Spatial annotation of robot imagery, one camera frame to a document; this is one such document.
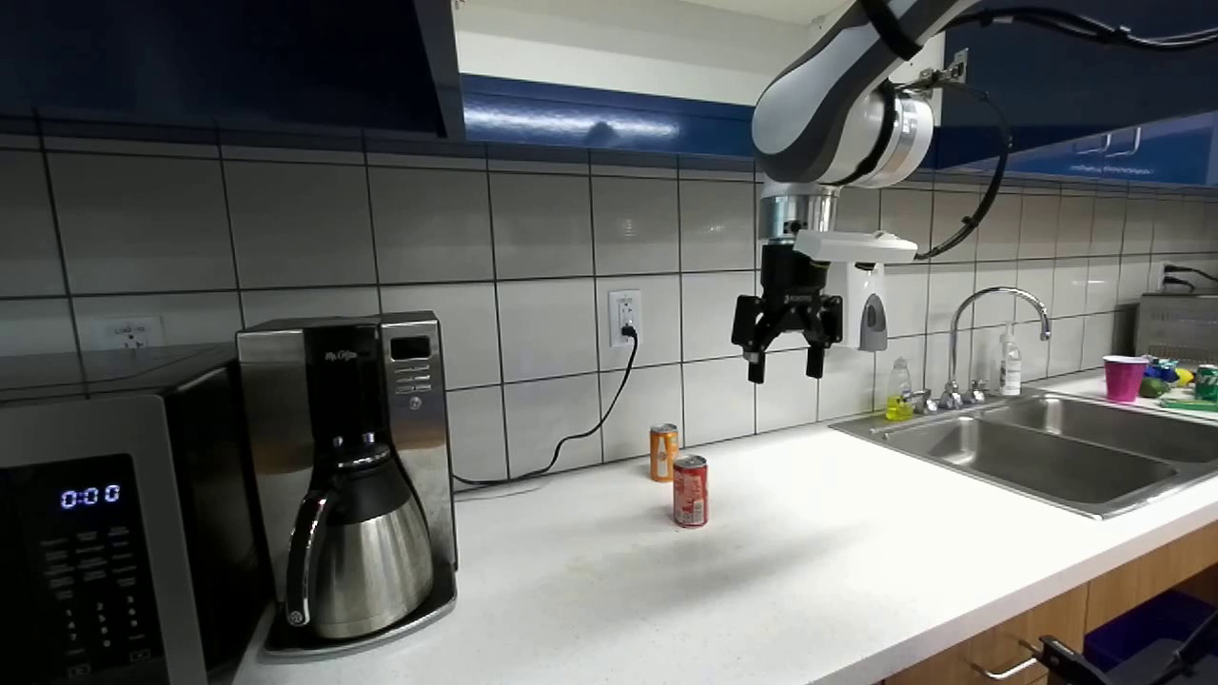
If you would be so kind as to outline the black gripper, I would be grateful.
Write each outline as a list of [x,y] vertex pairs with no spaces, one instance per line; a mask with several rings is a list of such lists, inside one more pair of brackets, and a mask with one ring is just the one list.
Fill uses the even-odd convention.
[[823,379],[826,349],[843,341],[843,303],[826,289],[826,264],[791,243],[762,248],[762,292],[736,303],[731,343],[747,360],[750,385],[764,385],[764,349],[783,330],[806,341],[806,379]]

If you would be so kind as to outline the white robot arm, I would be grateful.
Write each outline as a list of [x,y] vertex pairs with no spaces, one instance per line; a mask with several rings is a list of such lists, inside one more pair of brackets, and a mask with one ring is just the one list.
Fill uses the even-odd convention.
[[830,195],[911,178],[938,135],[920,86],[891,73],[979,0],[849,0],[837,18],[755,103],[750,140],[762,192],[762,289],[736,303],[731,343],[764,380],[769,347],[800,330],[806,372],[846,341],[846,299],[830,268],[913,264],[896,233],[833,233]]

